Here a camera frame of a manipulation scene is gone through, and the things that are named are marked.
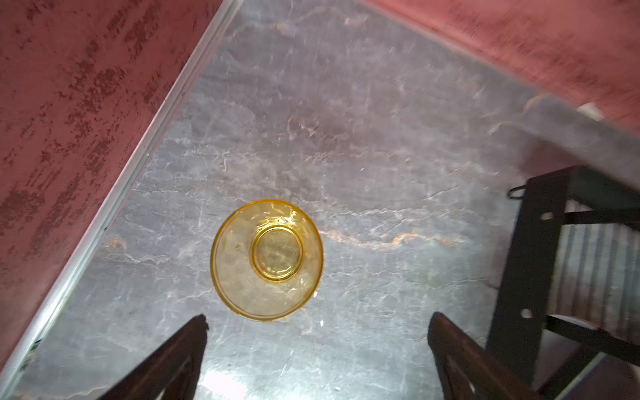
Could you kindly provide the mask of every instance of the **red textured surface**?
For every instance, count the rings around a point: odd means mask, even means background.
[[[3,2],[0,365],[220,3]]]
[[[366,0],[579,106],[640,132],[640,3]]]

